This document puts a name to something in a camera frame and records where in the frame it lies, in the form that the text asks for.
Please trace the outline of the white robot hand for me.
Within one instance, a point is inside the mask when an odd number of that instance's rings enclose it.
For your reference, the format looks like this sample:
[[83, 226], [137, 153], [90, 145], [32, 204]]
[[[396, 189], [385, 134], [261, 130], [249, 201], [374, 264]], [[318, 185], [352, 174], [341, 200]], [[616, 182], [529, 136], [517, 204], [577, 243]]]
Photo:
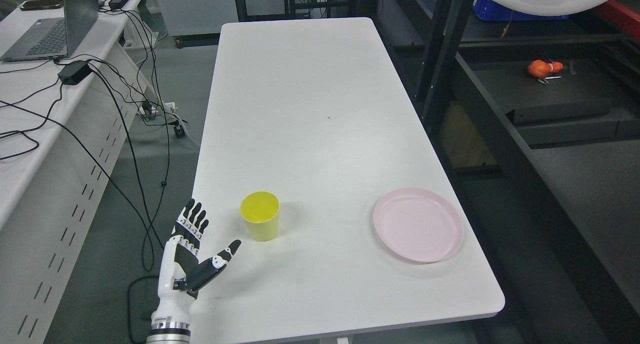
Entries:
[[197, 254], [209, 223], [202, 203], [194, 199], [178, 215], [173, 237], [164, 245], [157, 286], [159, 304], [152, 315], [153, 326], [189, 326], [190, 307], [195, 299], [187, 292], [198, 292], [221, 274], [242, 244], [234, 240], [217, 255], [199, 263]]

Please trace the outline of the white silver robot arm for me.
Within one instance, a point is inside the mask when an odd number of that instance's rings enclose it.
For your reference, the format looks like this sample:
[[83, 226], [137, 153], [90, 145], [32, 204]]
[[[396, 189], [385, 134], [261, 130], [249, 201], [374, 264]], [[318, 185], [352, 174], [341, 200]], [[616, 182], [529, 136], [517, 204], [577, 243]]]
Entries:
[[200, 289], [227, 268], [242, 244], [234, 240], [213, 257], [200, 260], [201, 239], [210, 223], [206, 215], [202, 204], [190, 199], [176, 219], [163, 251], [157, 285], [158, 308], [151, 315], [147, 344], [189, 344], [190, 308]]

